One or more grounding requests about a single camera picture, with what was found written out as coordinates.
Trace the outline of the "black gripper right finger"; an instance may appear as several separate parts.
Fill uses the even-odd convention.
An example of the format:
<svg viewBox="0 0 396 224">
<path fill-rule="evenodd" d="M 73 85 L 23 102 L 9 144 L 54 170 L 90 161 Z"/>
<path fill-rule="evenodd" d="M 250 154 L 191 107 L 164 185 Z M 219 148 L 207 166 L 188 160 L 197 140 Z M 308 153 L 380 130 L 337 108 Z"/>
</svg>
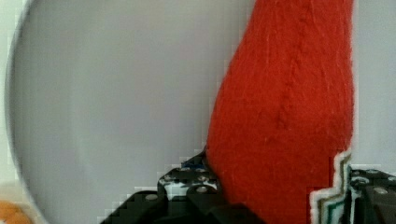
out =
<svg viewBox="0 0 396 224">
<path fill-rule="evenodd" d="M 379 170 L 352 170 L 342 224 L 396 224 L 396 177 Z"/>
</svg>

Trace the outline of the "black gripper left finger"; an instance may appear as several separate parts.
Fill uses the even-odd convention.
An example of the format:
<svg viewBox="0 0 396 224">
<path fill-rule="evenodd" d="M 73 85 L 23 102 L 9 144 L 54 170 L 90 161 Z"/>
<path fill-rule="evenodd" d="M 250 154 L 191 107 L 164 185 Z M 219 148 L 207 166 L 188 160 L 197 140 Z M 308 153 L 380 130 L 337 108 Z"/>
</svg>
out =
<svg viewBox="0 0 396 224">
<path fill-rule="evenodd" d="M 129 197 L 100 224 L 265 224 L 241 203 L 228 202 L 206 154 L 183 161 L 155 190 Z"/>
</svg>

